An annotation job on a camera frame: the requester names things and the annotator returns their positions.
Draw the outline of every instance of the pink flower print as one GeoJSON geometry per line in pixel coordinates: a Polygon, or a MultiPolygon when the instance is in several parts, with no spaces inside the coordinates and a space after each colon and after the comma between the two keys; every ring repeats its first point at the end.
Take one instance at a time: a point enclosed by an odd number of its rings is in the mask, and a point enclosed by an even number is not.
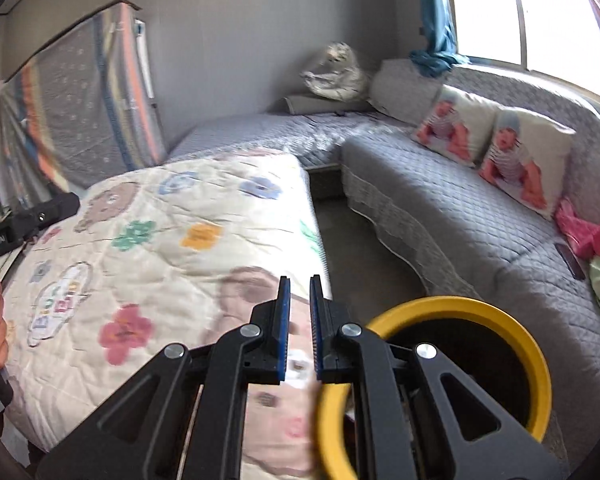
{"type": "Polygon", "coordinates": [[[60,231],[62,231],[62,228],[60,228],[60,227],[54,227],[53,229],[47,231],[45,233],[45,235],[42,237],[42,243],[46,244],[49,240],[51,240],[51,238],[53,238],[54,236],[59,234],[60,231]]]}
{"type": "Polygon", "coordinates": [[[150,319],[140,316],[140,307],[126,304],[113,315],[113,322],[100,329],[98,341],[106,348],[105,355],[109,364],[119,366],[126,361],[131,348],[147,345],[154,333],[150,319]]]}
{"type": "Polygon", "coordinates": [[[288,437],[302,438],[308,434],[306,420],[301,416],[289,417],[283,421],[283,424],[285,425],[285,433],[288,437]]]}

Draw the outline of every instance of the smartphone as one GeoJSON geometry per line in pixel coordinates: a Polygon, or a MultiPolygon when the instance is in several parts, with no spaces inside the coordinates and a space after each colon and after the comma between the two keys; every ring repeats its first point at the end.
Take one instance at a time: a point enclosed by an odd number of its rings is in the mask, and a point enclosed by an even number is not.
{"type": "Polygon", "coordinates": [[[560,256],[562,256],[564,262],[567,264],[571,275],[580,282],[586,280],[587,277],[584,273],[584,270],[582,270],[582,267],[580,266],[576,255],[573,254],[573,251],[571,251],[571,248],[563,242],[556,242],[555,248],[557,249],[560,256]]]}

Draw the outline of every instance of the metal screw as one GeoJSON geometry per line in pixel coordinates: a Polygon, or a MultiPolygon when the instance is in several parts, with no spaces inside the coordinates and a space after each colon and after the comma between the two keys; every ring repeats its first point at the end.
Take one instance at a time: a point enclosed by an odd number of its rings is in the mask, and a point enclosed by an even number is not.
{"type": "Polygon", "coordinates": [[[260,327],[254,324],[243,325],[240,327],[240,334],[245,337],[257,337],[260,335],[260,327]]]}
{"type": "Polygon", "coordinates": [[[342,335],[348,337],[358,337],[360,334],[362,334],[362,329],[355,323],[347,323],[346,325],[343,325],[340,331],[342,332],[342,335]]]}
{"type": "Polygon", "coordinates": [[[180,359],[184,355],[184,346],[171,344],[164,349],[164,355],[169,359],[180,359]]]}
{"type": "Polygon", "coordinates": [[[429,343],[423,343],[421,345],[418,345],[416,348],[416,352],[423,359],[433,359],[438,354],[436,347],[430,345],[429,343]]]}

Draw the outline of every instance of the cartoon print mattress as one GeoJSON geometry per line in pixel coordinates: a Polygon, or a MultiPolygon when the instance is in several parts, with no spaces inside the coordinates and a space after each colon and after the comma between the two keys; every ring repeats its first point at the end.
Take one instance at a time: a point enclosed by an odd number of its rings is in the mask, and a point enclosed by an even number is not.
{"type": "Polygon", "coordinates": [[[223,154],[116,176],[40,238],[5,293],[10,421],[49,450],[165,345],[216,341],[291,279],[286,381],[250,386],[243,478],[310,476],[309,279],[328,277],[298,160],[223,154]]]}

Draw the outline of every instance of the orange flower print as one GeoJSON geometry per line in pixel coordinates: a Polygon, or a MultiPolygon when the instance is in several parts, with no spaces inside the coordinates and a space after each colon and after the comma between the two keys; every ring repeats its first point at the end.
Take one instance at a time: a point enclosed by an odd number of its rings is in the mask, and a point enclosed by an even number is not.
{"type": "Polygon", "coordinates": [[[222,235],[222,227],[215,224],[194,224],[187,235],[180,241],[182,247],[190,247],[197,251],[208,251],[218,243],[222,235]]]}
{"type": "Polygon", "coordinates": [[[16,337],[16,322],[13,319],[8,319],[7,323],[7,335],[5,339],[9,345],[13,345],[13,341],[16,337]]]}

